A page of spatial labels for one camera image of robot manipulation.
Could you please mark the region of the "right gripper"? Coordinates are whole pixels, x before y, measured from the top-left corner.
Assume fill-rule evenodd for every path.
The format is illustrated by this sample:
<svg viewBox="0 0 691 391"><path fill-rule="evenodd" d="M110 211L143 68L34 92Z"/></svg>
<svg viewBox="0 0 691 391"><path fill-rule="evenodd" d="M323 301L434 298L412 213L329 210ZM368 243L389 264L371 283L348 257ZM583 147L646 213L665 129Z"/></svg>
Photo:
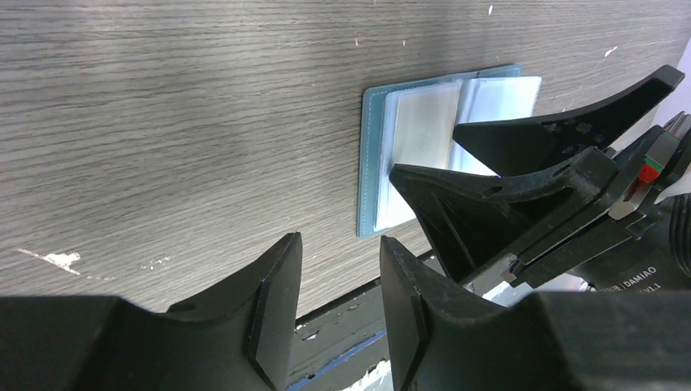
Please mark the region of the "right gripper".
<svg viewBox="0 0 691 391"><path fill-rule="evenodd" d="M390 181L455 282L468 283L505 255L533 261L618 172L594 147L604 151L683 80L663 65L585 107L454 128L456 143L510 177L396 164ZM537 260L511 261L503 280L537 288L572 273L602 292L688 290L690 115L679 112L656 131L639 173L606 212Z"/></svg>

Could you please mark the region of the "blue leather card holder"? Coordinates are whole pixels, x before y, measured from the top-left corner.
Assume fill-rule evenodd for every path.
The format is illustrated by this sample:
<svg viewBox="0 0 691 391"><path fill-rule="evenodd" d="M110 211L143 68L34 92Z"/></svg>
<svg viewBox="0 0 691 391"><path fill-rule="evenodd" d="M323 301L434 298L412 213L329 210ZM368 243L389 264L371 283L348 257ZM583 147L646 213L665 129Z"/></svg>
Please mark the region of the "blue leather card holder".
<svg viewBox="0 0 691 391"><path fill-rule="evenodd" d="M396 164L493 176L452 139L456 125L530 117L542 84L510 64L365 90L356 235L382 234L415 214L390 181Z"/></svg>

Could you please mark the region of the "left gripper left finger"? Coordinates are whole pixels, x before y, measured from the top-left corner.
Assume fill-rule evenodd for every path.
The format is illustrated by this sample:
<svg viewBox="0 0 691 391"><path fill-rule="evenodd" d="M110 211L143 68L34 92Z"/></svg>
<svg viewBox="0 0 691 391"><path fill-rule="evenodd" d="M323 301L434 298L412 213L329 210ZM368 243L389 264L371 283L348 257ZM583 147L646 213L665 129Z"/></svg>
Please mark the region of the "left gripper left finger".
<svg viewBox="0 0 691 391"><path fill-rule="evenodd" d="M283 390L301 264L301 235L286 234L163 313L116 296L3 297L1 387Z"/></svg>

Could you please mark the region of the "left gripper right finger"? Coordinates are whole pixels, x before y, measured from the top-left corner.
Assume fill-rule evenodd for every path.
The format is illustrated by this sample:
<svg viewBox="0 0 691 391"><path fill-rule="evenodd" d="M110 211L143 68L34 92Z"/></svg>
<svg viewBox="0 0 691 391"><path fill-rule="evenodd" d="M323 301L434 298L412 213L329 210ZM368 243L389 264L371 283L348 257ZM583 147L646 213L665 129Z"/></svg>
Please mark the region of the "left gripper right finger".
<svg viewBox="0 0 691 391"><path fill-rule="evenodd" d="M687 292L533 292L509 307L382 237L397 390L687 390Z"/></svg>

